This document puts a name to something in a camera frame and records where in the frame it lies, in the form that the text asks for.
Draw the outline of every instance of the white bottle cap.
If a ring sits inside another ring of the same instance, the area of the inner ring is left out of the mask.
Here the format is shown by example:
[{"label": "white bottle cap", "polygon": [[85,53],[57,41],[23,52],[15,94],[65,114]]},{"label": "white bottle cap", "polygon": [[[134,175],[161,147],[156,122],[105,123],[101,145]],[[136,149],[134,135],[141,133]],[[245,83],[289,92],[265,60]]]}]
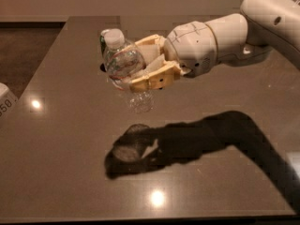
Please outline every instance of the white bottle cap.
[{"label": "white bottle cap", "polygon": [[125,38],[120,29],[112,29],[104,35],[106,45],[110,49],[120,48],[125,43]]}]

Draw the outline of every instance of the robotic hand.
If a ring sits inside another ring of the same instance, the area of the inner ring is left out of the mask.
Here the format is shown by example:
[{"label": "robotic hand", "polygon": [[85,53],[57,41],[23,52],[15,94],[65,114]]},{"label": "robotic hand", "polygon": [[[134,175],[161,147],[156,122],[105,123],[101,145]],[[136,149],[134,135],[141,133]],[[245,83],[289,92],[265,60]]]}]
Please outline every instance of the robotic hand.
[{"label": "robotic hand", "polygon": [[300,0],[244,0],[241,14],[175,27],[136,42],[148,65],[130,89],[141,92],[194,78],[220,63],[236,66],[262,61],[275,48],[300,67]]}]

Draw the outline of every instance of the gray tabletop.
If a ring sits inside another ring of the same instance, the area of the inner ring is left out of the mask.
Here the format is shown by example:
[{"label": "gray tabletop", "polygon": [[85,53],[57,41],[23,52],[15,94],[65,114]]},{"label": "gray tabletop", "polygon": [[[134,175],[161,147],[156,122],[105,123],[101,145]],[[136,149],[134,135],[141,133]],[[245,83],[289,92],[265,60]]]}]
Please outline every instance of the gray tabletop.
[{"label": "gray tabletop", "polygon": [[[136,40],[212,18],[70,18],[0,128],[0,221],[299,213],[300,72],[281,54],[182,78],[141,114],[99,70],[104,28]],[[113,145],[137,124],[153,145],[117,161]]]}]

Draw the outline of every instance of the clear plastic bottle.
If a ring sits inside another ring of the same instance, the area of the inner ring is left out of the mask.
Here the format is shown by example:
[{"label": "clear plastic bottle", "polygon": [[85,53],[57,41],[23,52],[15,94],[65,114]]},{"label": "clear plastic bottle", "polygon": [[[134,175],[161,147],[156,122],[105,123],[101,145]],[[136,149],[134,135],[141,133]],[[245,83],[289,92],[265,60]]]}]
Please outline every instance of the clear plastic bottle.
[{"label": "clear plastic bottle", "polygon": [[153,108],[151,91],[132,93],[129,88],[131,77],[146,67],[138,47],[135,43],[125,39],[119,29],[111,29],[106,32],[104,40],[106,43],[103,54],[104,65],[112,83],[119,90],[127,92],[127,105],[135,113],[150,111]]}]

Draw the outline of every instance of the brown floor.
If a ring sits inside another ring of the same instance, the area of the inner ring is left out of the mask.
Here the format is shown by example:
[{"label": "brown floor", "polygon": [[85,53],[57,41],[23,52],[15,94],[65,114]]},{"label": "brown floor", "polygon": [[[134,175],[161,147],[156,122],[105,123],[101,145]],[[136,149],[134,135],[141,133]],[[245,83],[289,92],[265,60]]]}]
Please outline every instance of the brown floor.
[{"label": "brown floor", "polygon": [[61,28],[0,28],[0,83],[19,98]]}]

